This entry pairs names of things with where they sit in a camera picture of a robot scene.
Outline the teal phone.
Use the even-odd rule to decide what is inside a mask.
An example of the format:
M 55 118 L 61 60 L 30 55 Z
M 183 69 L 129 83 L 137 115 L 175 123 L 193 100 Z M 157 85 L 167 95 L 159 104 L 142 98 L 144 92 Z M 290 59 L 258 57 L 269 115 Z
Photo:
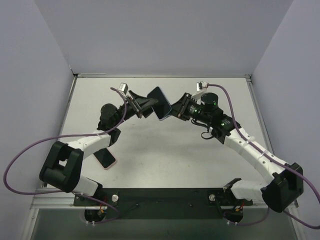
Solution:
M 148 98 L 154 98 L 158 100 L 158 103 L 152 106 L 153 112 L 169 112 L 172 111 L 172 106 L 166 96 L 164 95 L 162 89 L 157 86 L 151 92 L 147 94 Z

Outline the lavender phone case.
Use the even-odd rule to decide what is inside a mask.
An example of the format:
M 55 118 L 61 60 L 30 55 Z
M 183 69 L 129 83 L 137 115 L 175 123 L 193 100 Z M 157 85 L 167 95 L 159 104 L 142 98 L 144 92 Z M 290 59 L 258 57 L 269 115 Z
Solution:
M 164 121 L 171 116 L 171 111 L 169 112 L 156 112 L 156 117 L 159 121 Z

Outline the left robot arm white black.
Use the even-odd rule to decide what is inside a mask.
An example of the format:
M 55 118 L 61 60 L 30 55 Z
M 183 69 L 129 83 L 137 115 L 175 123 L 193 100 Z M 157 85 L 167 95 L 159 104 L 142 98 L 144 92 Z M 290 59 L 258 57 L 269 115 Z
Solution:
M 118 126 L 133 116 L 147 118 L 157 99 L 143 97 L 130 91 L 124 96 L 124 104 L 116 107 L 111 103 L 102 106 L 97 129 L 88 136 L 67 143 L 57 141 L 46 157 L 39 174 L 44 183 L 65 193 L 84 194 L 84 199 L 92 206 L 101 203 L 102 185 L 81 175 L 83 160 L 94 156 L 107 169 L 116 162 L 109 147 L 116 143 L 121 131 Z

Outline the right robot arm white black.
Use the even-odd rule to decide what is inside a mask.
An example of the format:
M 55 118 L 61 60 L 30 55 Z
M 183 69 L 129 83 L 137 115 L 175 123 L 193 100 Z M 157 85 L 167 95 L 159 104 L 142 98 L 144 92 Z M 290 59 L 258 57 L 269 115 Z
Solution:
M 303 193 L 303 180 L 294 173 L 303 174 L 301 166 L 288 164 L 259 145 L 219 108 L 215 93 L 203 94 L 200 103 L 185 93 L 171 107 L 174 117 L 205 125 L 213 138 L 238 153 L 262 176 L 263 183 L 241 178 L 230 182 L 226 189 L 235 199 L 263 201 L 273 211 L 281 213 Z

